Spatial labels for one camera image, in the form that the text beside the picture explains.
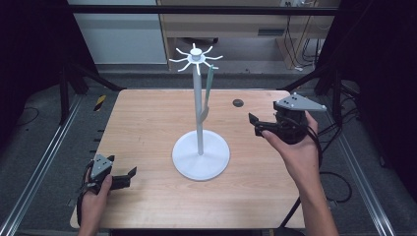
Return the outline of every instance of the gray mounting plate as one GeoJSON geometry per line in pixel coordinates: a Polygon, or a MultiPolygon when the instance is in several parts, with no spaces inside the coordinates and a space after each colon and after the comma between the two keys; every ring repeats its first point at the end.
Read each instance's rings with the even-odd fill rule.
{"type": "Polygon", "coordinates": [[[289,110],[307,110],[307,111],[327,111],[324,105],[320,105],[307,97],[301,96],[294,92],[282,100],[275,102],[277,106],[287,108],[289,110]]]}
{"type": "Polygon", "coordinates": [[[101,154],[97,154],[94,159],[94,165],[92,166],[90,177],[93,179],[95,176],[98,176],[106,169],[108,169],[113,162],[101,154]]]}

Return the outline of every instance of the black horizontal bar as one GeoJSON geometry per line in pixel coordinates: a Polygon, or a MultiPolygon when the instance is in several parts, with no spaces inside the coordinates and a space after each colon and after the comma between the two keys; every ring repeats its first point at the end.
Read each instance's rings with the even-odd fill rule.
{"type": "Polygon", "coordinates": [[[132,5],[66,5],[47,6],[50,10],[90,14],[211,14],[211,15],[284,15],[336,16],[353,10],[312,7],[249,7],[249,6],[132,6],[132,5]]]}

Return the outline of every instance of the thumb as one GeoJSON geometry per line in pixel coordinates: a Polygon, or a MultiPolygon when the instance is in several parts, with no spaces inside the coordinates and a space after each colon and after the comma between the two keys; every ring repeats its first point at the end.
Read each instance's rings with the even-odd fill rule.
{"type": "Polygon", "coordinates": [[[107,196],[108,192],[110,191],[111,183],[113,182],[113,177],[108,174],[105,178],[103,183],[101,184],[100,192],[98,193],[101,196],[107,196]]]}
{"type": "Polygon", "coordinates": [[[283,151],[283,147],[287,145],[284,141],[282,141],[276,134],[274,134],[271,131],[264,130],[262,131],[262,135],[273,148],[279,151],[279,153],[281,153],[283,151]]]}

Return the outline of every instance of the human hand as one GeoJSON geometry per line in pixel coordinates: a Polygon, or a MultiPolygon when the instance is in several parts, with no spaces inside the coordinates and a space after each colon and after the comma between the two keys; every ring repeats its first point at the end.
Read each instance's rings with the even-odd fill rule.
{"type": "MultiPolygon", "coordinates": [[[[317,121],[308,111],[306,117],[308,125],[317,134],[317,121]]],[[[288,173],[299,189],[311,184],[320,184],[318,150],[309,136],[298,144],[288,145],[268,130],[262,131],[262,135],[281,154],[288,173]]]]}
{"type": "Polygon", "coordinates": [[[82,204],[83,217],[79,230],[80,236],[96,235],[98,232],[101,216],[107,205],[107,196],[110,194],[112,181],[113,178],[109,174],[102,182],[100,192],[97,195],[91,191],[87,191],[84,194],[82,204]]]}

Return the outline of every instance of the person's left hand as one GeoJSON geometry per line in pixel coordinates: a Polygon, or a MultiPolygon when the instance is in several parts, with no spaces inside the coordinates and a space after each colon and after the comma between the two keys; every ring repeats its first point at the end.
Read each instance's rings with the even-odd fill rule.
{"type": "Polygon", "coordinates": [[[90,236],[96,235],[100,225],[101,216],[107,206],[107,196],[110,194],[110,187],[113,177],[109,174],[101,184],[100,192],[96,195],[87,191],[83,197],[82,204],[82,221],[79,235],[90,236]]]}

